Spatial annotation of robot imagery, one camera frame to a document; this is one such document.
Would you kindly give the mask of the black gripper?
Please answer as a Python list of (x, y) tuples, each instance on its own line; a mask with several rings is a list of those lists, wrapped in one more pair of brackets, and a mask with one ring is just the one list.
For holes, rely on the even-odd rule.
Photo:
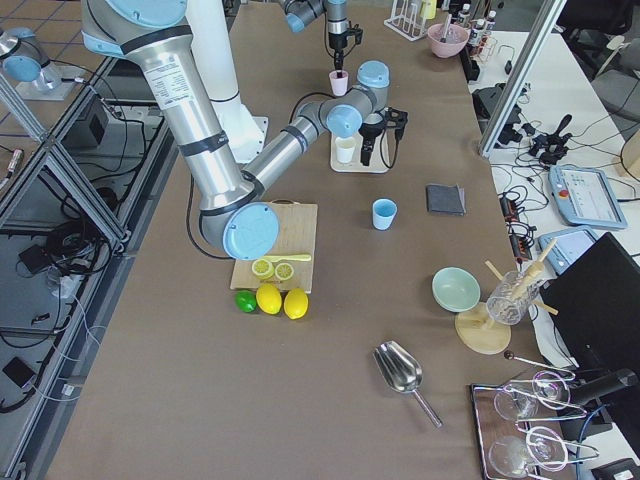
[(343, 71), (344, 69), (344, 49), (348, 42), (349, 27), (348, 20), (328, 21), (328, 42), (330, 49), (333, 50), (334, 70)]
[(360, 162), (369, 166), (371, 156), (375, 148), (375, 139), (384, 130), (384, 117), (379, 113), (369, 115), (359, 128), (359, 134), (363, 139), (360, 150)]

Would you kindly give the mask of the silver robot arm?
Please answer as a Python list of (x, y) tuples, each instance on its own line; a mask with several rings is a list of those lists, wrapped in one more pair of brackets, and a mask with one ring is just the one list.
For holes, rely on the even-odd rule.
[(325, 17), (328, 46), (335, 70), (343, 69), (345, 49), (351, 23), (347, 16), (347, 2), (339, 0), (283, 0), (278, 1), (287, 25), (293, 33), (302, 32), (313, 21)]
[(246, 166), (225, 132), (250, 132), (246, 109), (215, 111), (211, 94), (237, 92), (228, 27), (219, 1), (84, 1), (82, 34), (94, 53), (138, 65), (201, 193), (204, 239), (239, 260), (268, 253), (279, 219), (261, 197), (320, 135), (348, 138), (387, 106), (389, 69), (363, 63), (347, 93), (303, 105)]

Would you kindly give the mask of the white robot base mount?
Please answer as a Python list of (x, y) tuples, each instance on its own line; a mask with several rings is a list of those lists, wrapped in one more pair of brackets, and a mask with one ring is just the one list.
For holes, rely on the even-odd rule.
[(223, 4), (189, 0), (186, 18), (206, 98), (228, 136), (235, 161), (246, 164), (263, 150), (269, 120), (252, 115), (241, 99)]

